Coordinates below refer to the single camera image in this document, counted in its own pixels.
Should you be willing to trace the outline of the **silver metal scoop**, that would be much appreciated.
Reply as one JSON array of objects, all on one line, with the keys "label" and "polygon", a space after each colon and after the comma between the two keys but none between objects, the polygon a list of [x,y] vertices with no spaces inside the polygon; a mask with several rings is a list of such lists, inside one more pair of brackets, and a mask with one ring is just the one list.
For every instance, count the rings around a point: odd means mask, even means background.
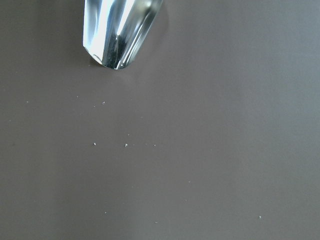
[{"label": "silver metal scoop", "polygon": [[161,0],[86,0],[82,45],[101,66],[129,66],[143,45]]}]

